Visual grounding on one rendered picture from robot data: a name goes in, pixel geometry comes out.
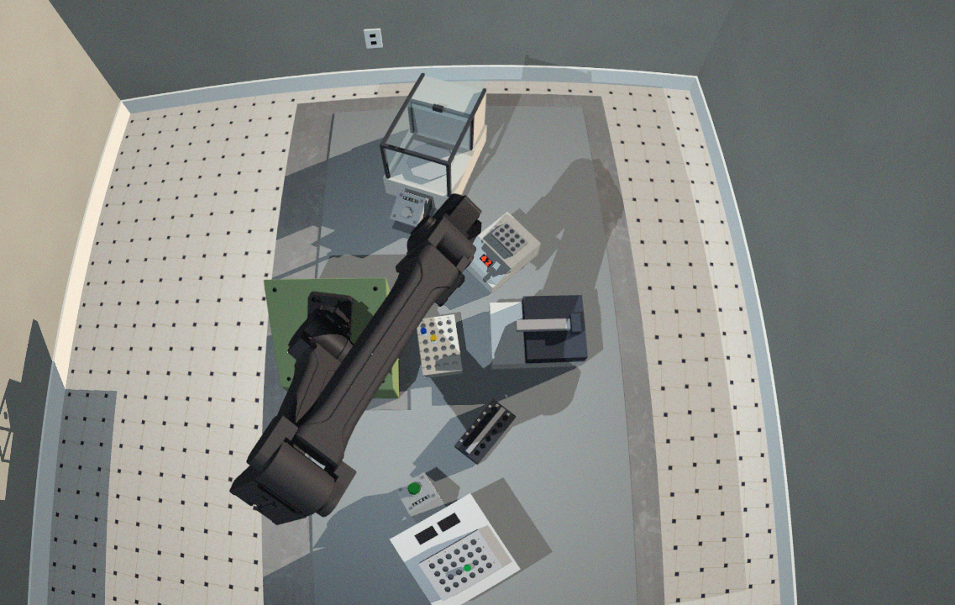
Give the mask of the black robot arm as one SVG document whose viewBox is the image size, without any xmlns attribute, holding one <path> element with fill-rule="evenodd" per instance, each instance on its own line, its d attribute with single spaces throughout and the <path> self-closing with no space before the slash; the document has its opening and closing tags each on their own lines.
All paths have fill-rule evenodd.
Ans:
<svg viewBox="0 0 955 605">
<path fill-rule="evenodd" d="M 338 506 L 357 474 L 342 460 L 359 417 L 435 300 L 472 263 L 481 212 L 466 195 L 451 194 L 433 215 L 438 221 L 421 219 L 399 278 L 357 342 L 353 298 L 311 292 L 306 321 L 286 350 L 296 359 L 291 386 L 249 467 L 233 480 L 233 495 L 276 525 L 314 513 L 324 518 Z"/>
</svg>

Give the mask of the dark grey bench mat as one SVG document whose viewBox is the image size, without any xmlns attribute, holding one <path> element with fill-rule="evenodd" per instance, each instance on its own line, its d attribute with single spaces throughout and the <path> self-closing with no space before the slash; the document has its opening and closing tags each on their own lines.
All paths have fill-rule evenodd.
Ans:
<svg viewBox="0 0 955 605">
<path fill-rule="evenodd" d="M 335 113 L 318 278 L 386 278 L 411 234 L 393 229 L 384 140 L 399 108 Z M 432 605 L 390 539 L 418 523 L 396 488 L 421 472 L 446 507 L 472 494 L 521 570 L 462 605 L 638 605 L 622 356 L 582 108 L 485 106 L 487 141 L 462 196 L 481 231 L 506 212 L 541 242 L 499 290 L 472 272 L 442 307 L 463 374 L 423 378 L 411 337 L 411 410 L 365 410 L 338 506 L 312 514 L 315 605 Z M 492 369 L 490 303 L 582 295 L 581 366 Z M 498 401 L 514 413 L 476 465 L 455 449 Z"/>
</svg>

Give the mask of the cream tube rack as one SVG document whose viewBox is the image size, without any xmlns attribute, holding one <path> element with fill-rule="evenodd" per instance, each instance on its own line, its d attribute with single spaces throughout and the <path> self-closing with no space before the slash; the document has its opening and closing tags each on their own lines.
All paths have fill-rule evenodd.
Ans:
<svg viewBox="0 0 955 605">
<path fill-rule="evenodd" d="M 421 327 L 426 327 L 426 336 L 420 333 Z M 431 334 L 438 336 L 435 344 L 430 340 Z M 463 374 L 454 314 L 421 320 L 418 342 L 423 378 Z"/>
</svg>

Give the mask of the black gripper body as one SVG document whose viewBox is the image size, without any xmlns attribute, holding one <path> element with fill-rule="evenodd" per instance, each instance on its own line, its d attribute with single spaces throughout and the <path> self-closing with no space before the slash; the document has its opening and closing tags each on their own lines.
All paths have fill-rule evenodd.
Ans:
<svg viewBox="0 0 955 605">
<path fill-rule="evenodd" d="M 397 273 L 400 273 L 401 264 L 403 264 L 404 261 L 407 260 L 407 257 L 408 257 L 408 255 L 405 256 L 404 258 L 401 258 L 400 263 L 396 265 L 396 272 L 397 272 Z M 445 292 L 443 292 L 443 294 L 440 295 L 440 297 L 438 298 L 438 300 L 435 300 L 435 302 L 438 304 L 438 306 L 439 306 L 439 307 L 442 307 L 443 305 L 445 305 L 445 303 L 446 303 L 447 300 L 448 300 L 448 297 L 450 297 L 450 295 L 453 294 L 453 292 L 454 292 L 455 290 L 457 290 L 458 287 L 462 286 L 463 283 L 464 283 L 464 273 L 460 273 L 460 275 L 458 275 L 457 278 L 455 278 L 455 281 L 454 281 L 454 283 L 453 283 L 453 286 L 451 286 L 451 288 L 449 288 L 449 290 L 446 290 Z"/>
</svg>

